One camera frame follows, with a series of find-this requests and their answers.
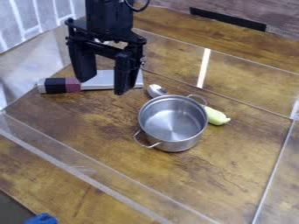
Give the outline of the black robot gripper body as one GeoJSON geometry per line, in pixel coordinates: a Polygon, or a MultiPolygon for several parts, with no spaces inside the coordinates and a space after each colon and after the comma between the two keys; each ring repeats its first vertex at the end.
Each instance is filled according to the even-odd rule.
{"type": "Polygon", "coordinates": [[[67,46],[73,55],[89,40],[125,42],[137,56],[144,55],[145,39],[133,33],[133,14],[144,11],[147,4],[135,7],[135,0],[85,0],[85,19],[65,20],[69,35],[67,46]]]}

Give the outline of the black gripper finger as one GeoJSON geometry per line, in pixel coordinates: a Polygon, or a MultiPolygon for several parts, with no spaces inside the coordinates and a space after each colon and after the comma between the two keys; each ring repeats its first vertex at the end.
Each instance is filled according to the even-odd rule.
{"type": "Polygon", "coordinates": [[[128,44],[115,57],[115,94],[123,95],[136,85],[143,46],[128,44]]]}
{"type": "Polygon", "coordinates": [[[69,59],[75,76],[80,82],[92,79],[97,74],[96,56],[84,43],[68,41],[69,59]]]}

